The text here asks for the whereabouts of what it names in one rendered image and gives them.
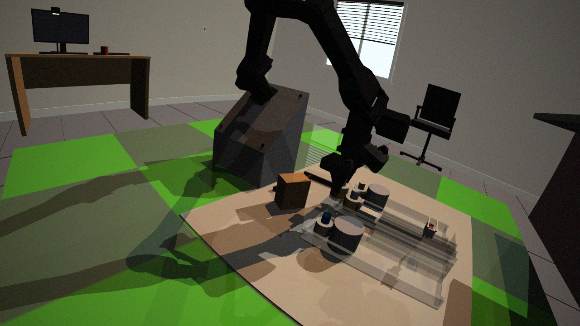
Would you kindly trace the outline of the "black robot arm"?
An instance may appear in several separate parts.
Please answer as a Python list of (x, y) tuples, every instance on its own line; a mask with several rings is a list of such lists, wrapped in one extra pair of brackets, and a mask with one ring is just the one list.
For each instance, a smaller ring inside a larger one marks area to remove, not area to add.
[[(410, 116), (387, 109), (389, 97), (358, 57), (333, 0), (244, 0), (244, 3), (251, 16), (245, 57), (237, 68), (235, 85), (250, 91), (251, 101), (263, 106), (278, 92), (265, 77), (274, 61), (267, 56), (267, 50), (277, 17), (298, 19), (310, 26), (339, 77), (339, 93), (350, 110), (347, 125), (368, 132), (374, 126), (379, 136), (403, 144)], [(378, 173), (389, 160), (389, 147), (377, 147), (370, 142), (371, 139), (367, 145), (359, 144), (353, 161), (361, 160), (372, 173)]]

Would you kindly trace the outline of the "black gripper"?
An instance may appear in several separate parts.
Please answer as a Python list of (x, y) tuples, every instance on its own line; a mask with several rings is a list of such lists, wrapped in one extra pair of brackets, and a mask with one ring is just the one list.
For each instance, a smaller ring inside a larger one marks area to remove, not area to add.
[(340, 151), (341, 154), (334, 151), (322, 157), (320, 163), (321, 169), (331, 173), (332, 187), (335, 193), (339, 193), (347, 178), (348, 183), (356, 170), (365, 165), (361, 162), (361, 158), (360, 162), (356, 162), (353, 161), (353, 157), (359, 144), (365, 142), (367, 145), (372, 138), (371, 132), (355, 129), (347, 124), (345, 128), (342, 128), (341, 133), (343, 134), (341, 145), (336, 147), (336, 151)]

